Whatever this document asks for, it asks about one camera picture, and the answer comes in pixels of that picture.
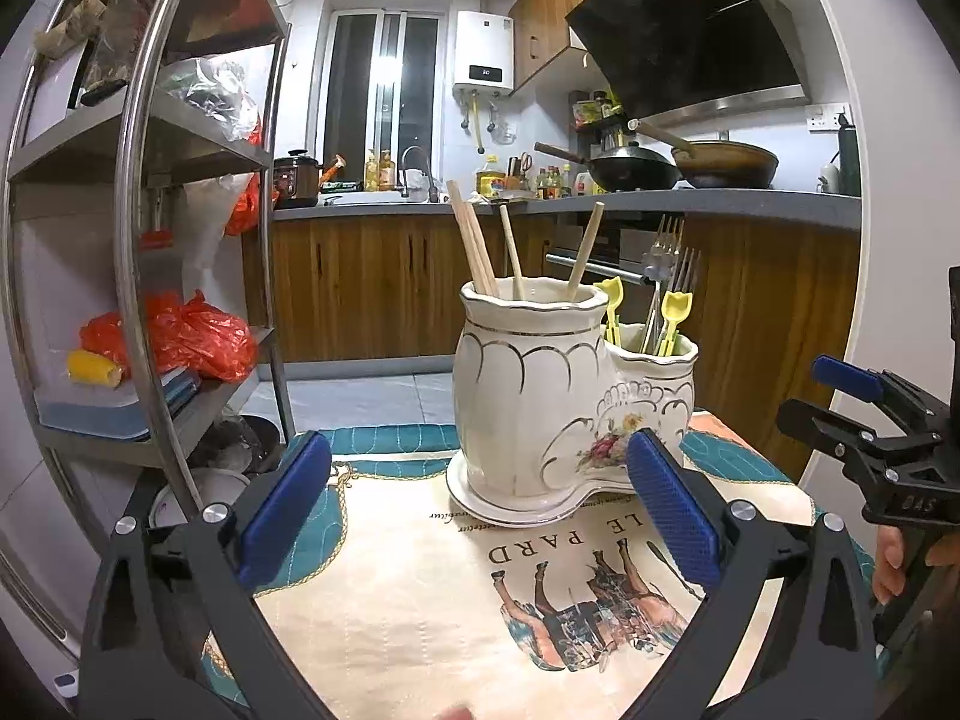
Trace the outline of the person's right hand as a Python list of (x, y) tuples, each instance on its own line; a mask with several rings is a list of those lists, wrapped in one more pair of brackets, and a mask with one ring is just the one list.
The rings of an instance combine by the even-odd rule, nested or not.
[[(872, 591), (880, 605), (887, 605), (905, 588), (907, 583), (905, 554), (907, 554), (907, 543), (903, 533), (898, 528), (880, 525), (877, 528), (874, 575), (872, 576)], [(952, 532), (942, 536), (926, 551), (924, 562), (929, 567), (957, 566), (960, 562), (958, 533)]]

